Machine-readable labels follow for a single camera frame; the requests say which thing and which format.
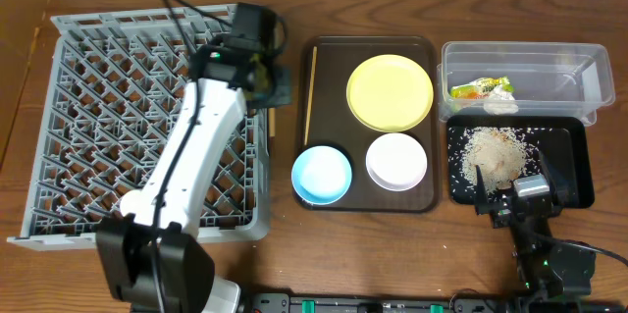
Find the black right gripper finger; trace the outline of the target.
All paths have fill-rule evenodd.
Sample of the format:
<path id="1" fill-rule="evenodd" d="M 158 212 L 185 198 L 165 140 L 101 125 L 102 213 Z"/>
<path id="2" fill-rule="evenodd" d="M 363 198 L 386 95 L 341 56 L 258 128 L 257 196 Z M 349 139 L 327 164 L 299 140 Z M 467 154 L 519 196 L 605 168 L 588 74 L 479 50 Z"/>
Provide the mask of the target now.
<path id="1" fill-rule="evenodd" d="M 569 197 L 569 184 L 561 173 L 550 162 L 549 158 L 539 152 L 539 161 L 542 174 L 549 184 L 549 193 L 552 202 L 556 205 L 565 205 Z"/>
<path id="2" fill-rule="evenodd" d="M 474 198 L 474 207 L 477 215 L 485 215 L 491 211 L 488 195 L 486 193 L 484 179 L 482 176 L 481 168 L 476 165 L 476 194 Z"/>

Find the green orange snack wrapper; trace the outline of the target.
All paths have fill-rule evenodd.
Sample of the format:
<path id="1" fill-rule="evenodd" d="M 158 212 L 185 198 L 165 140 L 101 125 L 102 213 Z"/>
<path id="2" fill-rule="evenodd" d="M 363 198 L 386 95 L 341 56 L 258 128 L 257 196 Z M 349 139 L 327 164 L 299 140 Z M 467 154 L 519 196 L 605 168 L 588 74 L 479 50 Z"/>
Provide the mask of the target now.
<path id="1" fill-rule="evenodd" d="M 449 95 L 457 99 L 480 99 L 499 86 L 505 92 L 514 91 L 508 76 L 504 76 L 501 78 L 477 78 L 466 84 L 454 86 Z"/>

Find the light blue bowl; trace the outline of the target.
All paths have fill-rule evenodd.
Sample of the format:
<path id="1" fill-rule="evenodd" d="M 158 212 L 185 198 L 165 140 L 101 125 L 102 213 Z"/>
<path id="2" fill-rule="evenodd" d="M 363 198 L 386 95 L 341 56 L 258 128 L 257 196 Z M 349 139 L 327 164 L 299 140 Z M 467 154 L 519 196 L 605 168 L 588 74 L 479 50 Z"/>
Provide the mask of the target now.
<path id="1" fill-rule="evenodd" d="M 301 200 L 311 205 L 329 205 L 347 194 L 352 183 L 352 168 L 338 149 L 318 145 L 297 156 L 290 179 Z"/>

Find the wooden chopstick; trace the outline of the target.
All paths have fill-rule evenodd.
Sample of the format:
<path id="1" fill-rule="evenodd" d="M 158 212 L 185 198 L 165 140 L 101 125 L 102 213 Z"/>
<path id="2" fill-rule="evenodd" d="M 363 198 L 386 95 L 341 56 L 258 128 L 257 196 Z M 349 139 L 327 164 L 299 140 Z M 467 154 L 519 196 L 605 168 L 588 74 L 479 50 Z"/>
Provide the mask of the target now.
<path id="1" fill-rule="evenodd" d="M 305 108 L 305 123 L 304 123 L 304 135 L 303 135 L 303 145 L 307 145 L 309 129 L 310 129 L 310 119 L 311 119 L 311 109 L 312 109 L 312 99 L 313 99 L 313 89 L 314 89 L 314 81 L 315 81 L 315 73 L 316 73 L 316 64 L 317 64 L 317 55 L 318 55 L 318 47 L 313 46 L 312 55 L 311 55 L 311 64 L 309 70 L 309 79 L 307 84 L 307 99 L 306 99 L 306 108 Z"/>
<path id="2" fill-rule="evenodd" d="M 276 109 L 268 109 L 268 135 L 270 138 L 276 136 Z"/>

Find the white tissue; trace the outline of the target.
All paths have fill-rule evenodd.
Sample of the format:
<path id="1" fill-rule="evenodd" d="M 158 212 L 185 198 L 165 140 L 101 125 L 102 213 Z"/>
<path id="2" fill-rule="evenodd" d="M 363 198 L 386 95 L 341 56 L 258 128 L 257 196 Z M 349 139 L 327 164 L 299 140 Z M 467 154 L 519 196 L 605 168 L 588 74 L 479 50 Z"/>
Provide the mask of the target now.
<path id="1" fill-rule="evenodd" d="M 511 92 L 496 86 L 484 99 L 484 110 L 490 115 L 510 115 L 518 112 L 518 105 Z"/>

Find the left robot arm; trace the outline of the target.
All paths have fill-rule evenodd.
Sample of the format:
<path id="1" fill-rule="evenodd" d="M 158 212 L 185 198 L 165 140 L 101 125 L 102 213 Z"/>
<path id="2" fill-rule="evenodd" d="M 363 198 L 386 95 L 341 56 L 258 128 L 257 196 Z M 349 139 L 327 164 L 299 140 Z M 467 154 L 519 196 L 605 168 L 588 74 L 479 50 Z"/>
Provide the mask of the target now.
<path id="1" fill-rule="evenodd" d="M 123 196 L 122 218 L 96 230 L 114 298 L 141 312 L 245 309 L 239 285 L 216 275 L 197 236 L 220 159 L 248 109 L 290 101 L 278 54 L 207 44 L 190 56 L 181 114 L 149 180 Z"/>

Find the white bowl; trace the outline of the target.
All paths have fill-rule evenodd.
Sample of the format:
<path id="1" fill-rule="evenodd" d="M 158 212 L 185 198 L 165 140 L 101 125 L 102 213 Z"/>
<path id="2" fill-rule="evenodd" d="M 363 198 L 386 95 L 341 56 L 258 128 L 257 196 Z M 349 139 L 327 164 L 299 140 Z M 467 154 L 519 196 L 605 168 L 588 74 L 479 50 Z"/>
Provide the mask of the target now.
<path id="1" fill-rule="evenodd" d="M 365 156 L 370 178 L 381 188 L 401 192 L 419 184 L 428 171 L 426 151 L 414 137 L 400 132 L 375 139 Z"/>

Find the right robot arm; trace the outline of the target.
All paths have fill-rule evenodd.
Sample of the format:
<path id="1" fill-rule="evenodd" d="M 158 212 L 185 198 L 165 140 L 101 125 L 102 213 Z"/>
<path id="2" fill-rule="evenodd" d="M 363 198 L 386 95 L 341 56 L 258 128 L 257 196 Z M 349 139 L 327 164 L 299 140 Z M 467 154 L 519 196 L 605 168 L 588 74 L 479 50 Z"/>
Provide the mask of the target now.
<path id="1" fill-rule="evenodd" d="M 533 293 L 542 299 L 587 296 L 597 254 L 583 242 L 551 234 L 549 219 L 565 207 L 569 183 L 544 154 L 539 157 L 541 171 L 513 181 L 495 202 L 489 200 L 481 168 L 476 167 L 475 211 L 489 215 L 495 229 L 510 229 L 519 278 Z"/>

